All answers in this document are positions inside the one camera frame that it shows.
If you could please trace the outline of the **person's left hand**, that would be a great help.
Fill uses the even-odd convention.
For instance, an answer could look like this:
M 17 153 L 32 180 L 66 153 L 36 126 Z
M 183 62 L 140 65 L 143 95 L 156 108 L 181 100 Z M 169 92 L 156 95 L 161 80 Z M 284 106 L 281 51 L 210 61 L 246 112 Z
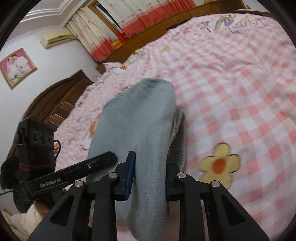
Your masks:
M 34 207 L 41 216 L 45 216 L 50 210 L 48 206 L 38 200 L 34 202 Z

